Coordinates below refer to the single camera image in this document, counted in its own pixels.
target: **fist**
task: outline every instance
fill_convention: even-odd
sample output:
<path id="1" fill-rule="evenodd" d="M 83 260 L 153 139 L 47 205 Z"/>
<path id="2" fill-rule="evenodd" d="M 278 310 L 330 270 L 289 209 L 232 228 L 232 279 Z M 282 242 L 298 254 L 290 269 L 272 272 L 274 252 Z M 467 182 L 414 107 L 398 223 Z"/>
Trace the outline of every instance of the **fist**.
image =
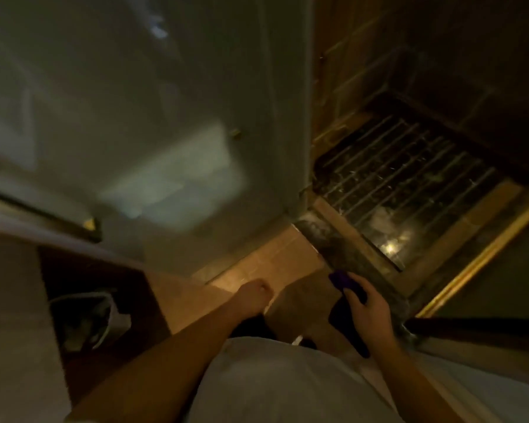
<path id="1" fill-rule="evenodd" d="M 244 320 L 262 313 L 273 296 L 274 291 L 264 279 L 255 279 L 241 285 L 228 305 Z"/>

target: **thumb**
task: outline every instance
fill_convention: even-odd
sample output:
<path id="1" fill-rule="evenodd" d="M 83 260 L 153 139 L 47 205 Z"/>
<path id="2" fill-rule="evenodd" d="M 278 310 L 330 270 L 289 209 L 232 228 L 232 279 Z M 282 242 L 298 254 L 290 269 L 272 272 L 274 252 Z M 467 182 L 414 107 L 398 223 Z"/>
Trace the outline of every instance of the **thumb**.
<path id="1" fill-rule="evenodd" d="M 364 307 L 364 305 L 360 302 L 359 297 L 357 297 L 352 290 L 345 288 L 343 293 L 345 294 L 345 297 L 347 297 L 347 301 L 349 302 L 349 305 L 352 309 L 359 310 Z"/>

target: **person's right hand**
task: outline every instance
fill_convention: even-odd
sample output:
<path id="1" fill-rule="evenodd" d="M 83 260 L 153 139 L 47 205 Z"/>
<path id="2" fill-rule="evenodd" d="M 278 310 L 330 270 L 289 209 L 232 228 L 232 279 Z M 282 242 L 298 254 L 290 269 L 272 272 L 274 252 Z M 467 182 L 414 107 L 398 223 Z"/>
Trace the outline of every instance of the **person's right hand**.
<path id="1" fill-rule="evenodd" d="M 364 305 L 353 291 L 350 289 L 344 290 L 347 301 L 351 306 L 356 331 L 371 351 L 395 346 L 396 339 L 392 329 L 388 303 L 364 277 L 354 273 L 348 274 L 367 293 L 367 303 Z"/>

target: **gold metal frame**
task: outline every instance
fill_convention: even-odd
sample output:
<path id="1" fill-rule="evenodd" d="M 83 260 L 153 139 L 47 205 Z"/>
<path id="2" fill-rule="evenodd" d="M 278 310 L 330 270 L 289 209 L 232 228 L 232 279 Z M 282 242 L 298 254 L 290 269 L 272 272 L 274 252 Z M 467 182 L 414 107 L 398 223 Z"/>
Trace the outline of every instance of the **gold metal frame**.
<path id="1" fill-rule="evenodd" d="M 529 205 L 519 216 L 490 243 L 476 258 L 468 264 L 445 288 L 437 294 L 416 318 L 432 317 L 444 304 L 460 291 L 483 267 L 486 266 L 523 228 L 529 225 Z"/>

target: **purple cloth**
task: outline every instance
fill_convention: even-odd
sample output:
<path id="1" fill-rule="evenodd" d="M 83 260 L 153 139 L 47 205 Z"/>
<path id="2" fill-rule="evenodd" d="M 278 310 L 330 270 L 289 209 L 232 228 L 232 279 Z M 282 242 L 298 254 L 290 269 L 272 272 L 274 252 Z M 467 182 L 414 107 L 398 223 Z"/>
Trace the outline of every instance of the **purple cloth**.
<path id="1" fill-rule="evenodd" d="M 348 288 L 353 291 L 359 298 L 362 304 L 367 302 L 367 293 L 357 282 L 355 282 L 349 275 L 343 270 L 335 270 L 329 275 L 329 280 L 335 288 L 343 292 L 343 289 Z M 329 313 L 329 323 L 341 334 L 343 334 L 347 340 L 351 343 L 353 348 L 359 352 L 362 357 L 370 357 L 370 351 L 363 339 L 360 338 L 358 332 L 356 332 L 353 324 L 353 314 L 351 313 L 351 307 L 347 298 L 343 295 L 333 306 Z"/>

